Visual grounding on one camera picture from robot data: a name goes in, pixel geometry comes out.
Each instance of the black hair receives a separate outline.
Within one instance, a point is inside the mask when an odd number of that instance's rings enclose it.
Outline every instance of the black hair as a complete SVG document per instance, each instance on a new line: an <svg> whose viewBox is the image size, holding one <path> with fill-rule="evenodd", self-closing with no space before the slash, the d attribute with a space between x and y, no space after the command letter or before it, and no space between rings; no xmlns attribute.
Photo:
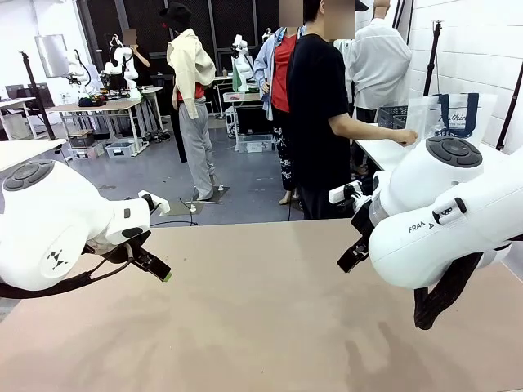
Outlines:
<svg viewBox="0 0 523 392"><path fill-rule="evenodd" d="M303 21L314 22L320 10L321 0L303 0Z"/></svg>

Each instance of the denim shirt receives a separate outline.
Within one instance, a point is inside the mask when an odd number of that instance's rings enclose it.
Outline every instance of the denim shirt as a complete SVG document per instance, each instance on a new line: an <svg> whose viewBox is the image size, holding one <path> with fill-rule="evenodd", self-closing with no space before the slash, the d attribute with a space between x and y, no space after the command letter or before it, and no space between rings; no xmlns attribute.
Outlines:
<svg viewBox="0 0 523 392"><path fill-rule="evenodd" d="M272 121L272 79L275 73L275 49L284 40L285 27L280 27L276 32L271 35L263 44L258 53L257 58L254 60L254 79L257 85L260 87L260 99L263 102L263 109L267 112L267 119ZM297 39L300 39L305 33L305 26L298 28ZM269 93L266 94L262 90L263 83L265 80L269 81L270 88Z"/></svg>

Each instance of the black cap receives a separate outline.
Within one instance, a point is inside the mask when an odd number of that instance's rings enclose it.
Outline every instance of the black cap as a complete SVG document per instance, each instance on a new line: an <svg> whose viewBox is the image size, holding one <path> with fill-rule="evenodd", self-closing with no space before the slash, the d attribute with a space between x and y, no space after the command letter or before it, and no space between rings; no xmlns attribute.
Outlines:
<svg viewBox="0 0 523 392"><path fill-rule="evenodd" d="M368 9L369 8L367 6L365 6L365 4L361 0L355 0L355 2L354 2L354 11L365 12Z"/></svg>
<svg viewBox="0 0 523 392"><path fill-rule="evenodd" d="M160 11L165 24L178 33L183 33L190 27L192 13L189 8L179 2L171 2L169 8Z"/></svg>

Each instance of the gray round button pad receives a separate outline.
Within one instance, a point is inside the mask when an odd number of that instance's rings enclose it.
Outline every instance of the gray round button pad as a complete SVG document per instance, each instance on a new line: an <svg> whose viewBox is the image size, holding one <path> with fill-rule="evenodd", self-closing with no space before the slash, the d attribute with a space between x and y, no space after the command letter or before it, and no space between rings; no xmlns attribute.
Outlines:
<svg viewBox="0 0 523 392"><path fill-rule="evenodd" d="M480 151L468 141L452 136L427 139L427 151L443 163L455 167L478 167L483 162Z"/></svg>
<svg viewBox="0 0 523 392"><path fill-rule="evenodd" d="M3 188L7 192L29 188L46 178L52 172L54 166L55 161L50 160L27 162L18 167L3 181Z"/></svg>

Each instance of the cream jacket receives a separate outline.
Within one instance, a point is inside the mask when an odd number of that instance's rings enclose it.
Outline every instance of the cream jacket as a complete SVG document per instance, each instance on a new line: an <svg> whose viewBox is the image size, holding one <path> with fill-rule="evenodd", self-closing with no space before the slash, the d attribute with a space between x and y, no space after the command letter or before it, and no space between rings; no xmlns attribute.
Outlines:
<svg viewBox="0 0 523 392"><path fill-rule="evenodd" d="M174 68L176 87L181 93L189 117L198 118L194 103L196 83L204 87L210 86L216 76L216 67L193 29L187 29L168 44L167 62Z"/></svg>

